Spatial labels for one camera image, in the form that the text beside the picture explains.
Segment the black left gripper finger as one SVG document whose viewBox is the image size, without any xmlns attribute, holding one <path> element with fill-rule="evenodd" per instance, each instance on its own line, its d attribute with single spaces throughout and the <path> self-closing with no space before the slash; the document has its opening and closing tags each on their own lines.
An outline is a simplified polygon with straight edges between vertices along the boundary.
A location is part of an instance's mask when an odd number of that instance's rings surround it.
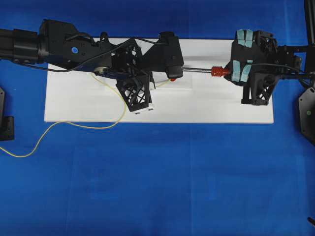
<svg viewBox="0 0 315 236">
<path fill-rule="evenodd" d="M 142 51 L 137 42 L 132 38 L 118 44 L 117 47 L 118 49 L 111 56 L 111 69 L 115 72 L 135 74 L 142 57 Z"/>
<path fill-rule="evenodd" d="M 150 82 L 155 83 L 152 73 L 119 74 L 116 81 L 116 87 L 130 112 L 140 114 L 153 109 Z"/>
</svg>

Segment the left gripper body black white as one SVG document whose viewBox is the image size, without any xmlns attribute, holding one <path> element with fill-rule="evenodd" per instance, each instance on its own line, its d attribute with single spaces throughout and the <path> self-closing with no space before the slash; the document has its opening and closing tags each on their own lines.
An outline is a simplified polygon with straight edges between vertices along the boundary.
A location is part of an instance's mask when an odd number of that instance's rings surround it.
<svg viewBox="0 0 315 236">
<path fill-rule="evenodd" d="M 116 81 L 116 78 L 119 74 L 122 74 L 120 72 L 115 72 L 111 69 L 111 66 L 112 66 L 112 59 L 111 59 L 111 56 L 112 56 L 112 53 L 118 49 L 117 45 L 118 44 L 113 44 L 109 41 L 109 38 L 108 38 L 108 34 L 106 32 L 102 32 L 100 34 L 100 37 L 97 41 L 95 41 L 94 38 L 91 39 L 91 41 L 93 42 L 93 45 L 94 46 L 98 46 L 101 50 L 100 54 L 101 56 L 99 56 L 98 58 L 96 58 L 96 60 L 99 61 L 99 65 L 98 65 L 98 68 L 96 68 L 94 70 L 94 74 L 95 75 L 98 75 L 98 76 L 102 76 L 102 77 L 106 77 L 106 78 L 110 78 L 110 79 L 113 79 Z M 138 64 L 138 67 L 136 69 L 136 73 L 135 74 L 130 74 L 130 75 L 138 75 L 140 73 L 146 73 L 146 74 L 149 74 L 149 73 L 152 73 L 151 71 L 147 71 L 147 70 L 143 70 L 141 69 L 140 65 L 141 65 L 141 59 L 140 59 L 140 62 Z"/>
</svg>

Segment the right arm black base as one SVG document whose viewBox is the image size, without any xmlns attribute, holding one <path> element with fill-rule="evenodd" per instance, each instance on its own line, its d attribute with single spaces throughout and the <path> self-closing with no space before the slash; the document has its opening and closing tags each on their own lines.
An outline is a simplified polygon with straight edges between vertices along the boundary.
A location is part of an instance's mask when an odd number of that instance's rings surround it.
<svg viewBox="0 0 315 236">
<path fill-rule="evenodd" d="M 315 88 L 306 89 L 298 98 L 300 131 L 315 144 Z"/>
</svg>

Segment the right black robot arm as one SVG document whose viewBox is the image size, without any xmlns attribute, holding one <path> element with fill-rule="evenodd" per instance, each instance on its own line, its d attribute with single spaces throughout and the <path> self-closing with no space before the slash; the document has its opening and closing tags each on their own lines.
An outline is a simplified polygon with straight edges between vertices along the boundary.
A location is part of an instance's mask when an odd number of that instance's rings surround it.
<svg viewBox="0 0 315 236">
<path fill-rule="evenodd" d="M 304 1 L 307 28 L 306 46 L 279 46 L 271 33 L 257 30 L 245 32 L 241 55 L 240 83 L 243 104 L 268 105 L 275 86 L 281 79 L 295 79 L 305 87 L 315 84 L 315 2 Z"/>
</svg>

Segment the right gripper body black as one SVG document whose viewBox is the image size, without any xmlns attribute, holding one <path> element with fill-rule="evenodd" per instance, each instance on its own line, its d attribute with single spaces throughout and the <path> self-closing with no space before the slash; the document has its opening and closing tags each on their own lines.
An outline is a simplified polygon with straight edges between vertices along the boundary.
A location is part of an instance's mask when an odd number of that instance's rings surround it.
<svg viewBox="0 0 315 236">
<path fill-rule="evenodd" d="M 292 75 L 303 73 L 301 69 L 302 58 L 295 53 L 304 52 L 304 46 L 278 46 L 278 55 L 270 59 L 270 73 L 273 75 Z"/>
</svg>

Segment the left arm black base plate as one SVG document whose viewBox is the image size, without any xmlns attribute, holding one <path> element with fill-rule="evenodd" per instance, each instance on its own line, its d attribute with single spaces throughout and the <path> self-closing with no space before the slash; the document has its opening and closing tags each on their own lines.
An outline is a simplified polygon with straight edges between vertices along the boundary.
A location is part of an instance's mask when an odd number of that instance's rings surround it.
<svg viewBox="0 0 315 236">
<path fill-rule="evenodd" d="M 0 141 L 14 140 L 14 117 L 4 116 L 5 92 L 0 88 Z"/>
</svg>

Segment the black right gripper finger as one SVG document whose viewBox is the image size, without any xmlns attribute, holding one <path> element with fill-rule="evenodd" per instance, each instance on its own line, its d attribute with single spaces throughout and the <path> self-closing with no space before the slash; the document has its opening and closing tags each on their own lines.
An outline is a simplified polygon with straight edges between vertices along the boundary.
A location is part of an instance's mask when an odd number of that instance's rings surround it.
<svg viewBox="0 0 315 236">
<path fill-rule="evenodd" d="M 272 33 L 257 30 L 254 32 L 254 42 L 267 59 L 275 59 L 278 55 L 278 43 Z"/>
<path fill-rule="evenodd" d="M 279 75 L 255 72 L 243 87 L 242 104 L 267 106 L 269 99 L 280 79 Z"/>
</svg>

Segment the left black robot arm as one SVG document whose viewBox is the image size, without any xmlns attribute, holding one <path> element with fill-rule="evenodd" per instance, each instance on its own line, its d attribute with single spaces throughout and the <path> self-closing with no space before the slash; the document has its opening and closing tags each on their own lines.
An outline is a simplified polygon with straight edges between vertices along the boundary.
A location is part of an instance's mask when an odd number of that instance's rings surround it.
<svg viewBox="0 0 315 236">
<path fill-rule="evenodd" d="M 127 108 L 137 114 L 152 104 L 153 75 L 141 68 L 142 52 L 132 38 L 115 45 L 106 32 L 96 41 L 71 23 L 44 20 L 39 32 L 1 29 L 0 58 L 34 69 L 48 63 L 59 73 L 91 72 L 114 79 Z"/>
</svg>

